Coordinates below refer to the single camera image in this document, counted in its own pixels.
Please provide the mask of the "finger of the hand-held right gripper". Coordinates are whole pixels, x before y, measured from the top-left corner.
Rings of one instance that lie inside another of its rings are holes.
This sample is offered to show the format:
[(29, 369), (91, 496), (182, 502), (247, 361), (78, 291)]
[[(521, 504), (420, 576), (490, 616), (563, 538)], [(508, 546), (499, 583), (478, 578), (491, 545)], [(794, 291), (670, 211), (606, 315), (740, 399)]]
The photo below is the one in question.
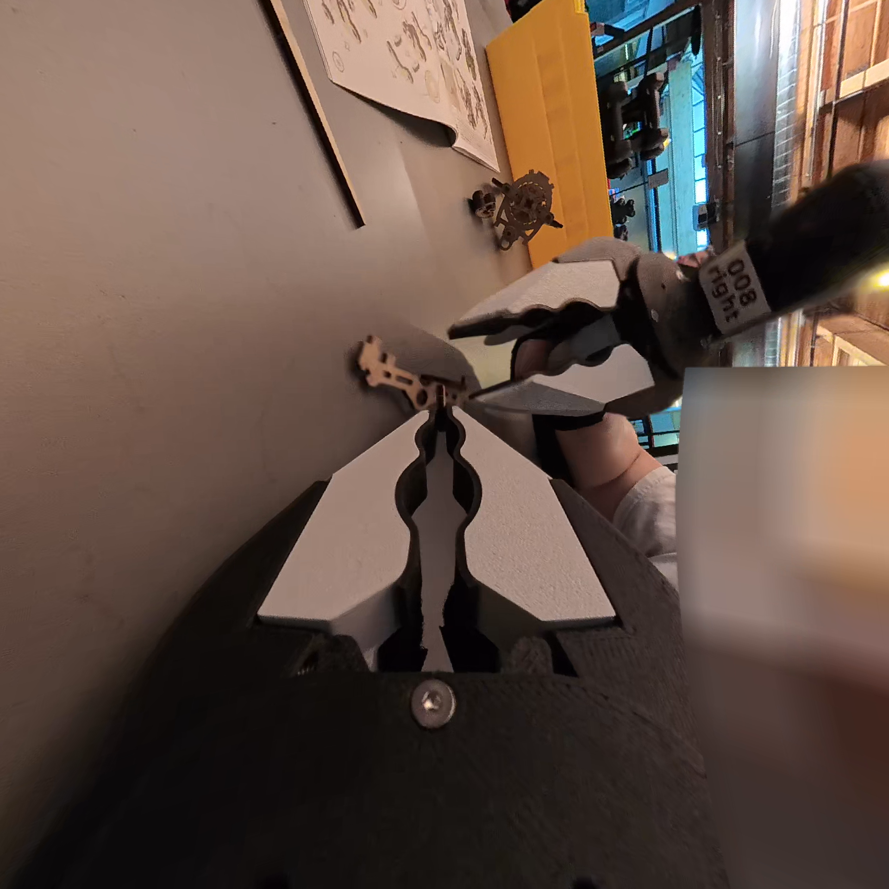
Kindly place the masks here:
[(572, 305), (612, 309), (619, 292), (612, 261), (551, 261), (472, 307), (449, 327), (448, 338), (514, 341)]
[(581, 419), (599, 413), (640, 418), (658, 412), (658, 386), (648, 363), (630, 346), (614, 348), (606, 361), (574, 363), (562, 372), (537, 373), (483, 388), (468, 407), (487, 412)]

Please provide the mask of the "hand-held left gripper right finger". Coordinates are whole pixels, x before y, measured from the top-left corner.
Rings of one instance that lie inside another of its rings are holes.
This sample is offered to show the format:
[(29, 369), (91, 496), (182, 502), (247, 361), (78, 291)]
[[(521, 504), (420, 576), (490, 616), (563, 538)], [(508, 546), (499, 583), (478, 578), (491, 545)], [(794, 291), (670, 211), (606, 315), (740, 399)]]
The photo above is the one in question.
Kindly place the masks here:
[(471, 628), (545, 634), (616, 617), (553, 481), (463, 410), (449, 411), (453, 495), (465, 512), (456, 581)]

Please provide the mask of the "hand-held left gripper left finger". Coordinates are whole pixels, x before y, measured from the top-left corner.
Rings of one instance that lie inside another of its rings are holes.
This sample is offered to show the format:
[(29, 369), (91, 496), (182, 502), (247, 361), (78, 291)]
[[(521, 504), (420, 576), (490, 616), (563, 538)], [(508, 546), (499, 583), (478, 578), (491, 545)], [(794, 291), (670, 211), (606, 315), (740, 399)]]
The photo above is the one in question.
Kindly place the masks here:
[(423, 411), (333, 474), (257, 617), (329, 634), (394, 634), (411, 534), (396, 485), (419, 458)]

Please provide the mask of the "wooden model part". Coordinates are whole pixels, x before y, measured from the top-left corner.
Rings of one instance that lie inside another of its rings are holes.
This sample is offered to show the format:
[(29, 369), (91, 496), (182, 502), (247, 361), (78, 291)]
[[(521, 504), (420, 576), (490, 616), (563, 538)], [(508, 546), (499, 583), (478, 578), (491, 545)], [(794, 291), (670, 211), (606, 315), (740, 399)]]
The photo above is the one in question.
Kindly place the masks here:
[(398, 366), (396, 357), (385, 349), (380, 338), (365, 337), (357, 353), (357, 369), (370, 388), (391, 388), (403, 394), (417, 412), (436, 408), (437, 384), (448, 390), (448, 406), (463, 406), (470, 397), (466, 378), (451, 381), (445, 378), (418, 374)]

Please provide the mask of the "person's right forearm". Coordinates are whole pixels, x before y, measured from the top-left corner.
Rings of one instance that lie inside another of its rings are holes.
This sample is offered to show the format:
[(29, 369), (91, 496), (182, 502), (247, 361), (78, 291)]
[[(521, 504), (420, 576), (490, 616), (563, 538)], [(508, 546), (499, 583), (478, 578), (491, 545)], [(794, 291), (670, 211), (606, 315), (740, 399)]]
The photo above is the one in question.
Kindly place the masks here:
[(616, 414), (555, 436), (572, 487), (677, 586), (676, 474)]

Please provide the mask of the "wooden gear model assembly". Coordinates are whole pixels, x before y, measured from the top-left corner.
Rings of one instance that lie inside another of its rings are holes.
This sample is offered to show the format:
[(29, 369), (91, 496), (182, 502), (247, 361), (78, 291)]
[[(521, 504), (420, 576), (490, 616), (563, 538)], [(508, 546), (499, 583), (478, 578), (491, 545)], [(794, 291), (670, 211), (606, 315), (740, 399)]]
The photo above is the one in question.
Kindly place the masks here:
[(563, 228), (553, 212), (554, 185), (545, 173), (531, 170), (513, 182), (491, 182), (501, 197), (494, 217), (501, 251), (518, 241), (527, 245), (541, 228)]

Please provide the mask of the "person's right hand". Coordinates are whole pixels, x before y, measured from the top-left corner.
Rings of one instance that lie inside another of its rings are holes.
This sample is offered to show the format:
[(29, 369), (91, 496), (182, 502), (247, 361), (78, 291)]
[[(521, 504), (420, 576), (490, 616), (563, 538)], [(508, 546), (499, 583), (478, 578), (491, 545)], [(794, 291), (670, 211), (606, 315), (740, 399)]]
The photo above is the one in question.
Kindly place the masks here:
[(537, 373), (548, 373), (548, 361), (554, 348), (555, 343), (550, 339), (517, 341), (510, 359), (510, 379), (520, 381)]

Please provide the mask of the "yellow plastic bin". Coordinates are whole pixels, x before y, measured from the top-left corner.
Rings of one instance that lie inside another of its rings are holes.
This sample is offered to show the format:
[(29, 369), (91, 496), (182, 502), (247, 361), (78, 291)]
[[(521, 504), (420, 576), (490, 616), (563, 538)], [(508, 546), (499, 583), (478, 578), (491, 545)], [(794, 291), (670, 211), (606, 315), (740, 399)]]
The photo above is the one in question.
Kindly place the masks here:
[(527, 249), (533, 268), (613, 223), (599, 119), (590, 21), (582, 1), (544, 1), (485, 48), (510, 171), (553, 184), (561, 229), (542, 228)]

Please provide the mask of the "black dumbbell rack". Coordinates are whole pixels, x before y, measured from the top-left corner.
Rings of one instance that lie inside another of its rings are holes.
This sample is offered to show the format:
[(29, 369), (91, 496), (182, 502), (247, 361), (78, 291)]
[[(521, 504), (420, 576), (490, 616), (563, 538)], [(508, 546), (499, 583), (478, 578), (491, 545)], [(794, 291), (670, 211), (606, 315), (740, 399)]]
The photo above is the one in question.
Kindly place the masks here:
[(629, 87), (622, 80), (598, 84), (599, 117), (605, 151), (606, 185), (614, 237), (659, 251), (661, 214), (670, 184), (666, 154), (669, 130), (662, 124), (662, 72), (645, 74)]

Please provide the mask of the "assembly instruction booklet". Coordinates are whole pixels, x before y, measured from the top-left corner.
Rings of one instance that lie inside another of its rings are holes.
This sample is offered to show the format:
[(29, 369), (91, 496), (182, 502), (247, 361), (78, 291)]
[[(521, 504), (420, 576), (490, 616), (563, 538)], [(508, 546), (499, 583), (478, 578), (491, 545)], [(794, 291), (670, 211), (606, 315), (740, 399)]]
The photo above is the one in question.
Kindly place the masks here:
[(499, 172), (483, 71), (463, 1), (306, 1), (330, 80), (439, 123), (453, 147)]

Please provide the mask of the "thin wooden strip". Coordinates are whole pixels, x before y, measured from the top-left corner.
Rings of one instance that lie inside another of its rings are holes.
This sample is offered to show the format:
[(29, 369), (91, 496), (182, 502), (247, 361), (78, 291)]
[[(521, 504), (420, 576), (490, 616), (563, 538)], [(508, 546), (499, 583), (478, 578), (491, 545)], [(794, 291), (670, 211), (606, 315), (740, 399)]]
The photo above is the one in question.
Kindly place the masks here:
[(284, 3), (282, 1), (261, 1), (259, 5), (263, 11), (272, 38), (275, 40), (275, 45), (283, 64), (287, 68), (295, 88), (301, 95), (307, 116), (313, 125), (320, 148), (326, 157), (334, 181), (339, 188), (339, 194), (344, 206), (346, 206), (355, 227), (362, 228), (366, 225), (362, 207), (358, 201), (354, 184), (339, 151), (316, 86), (296, 39)]

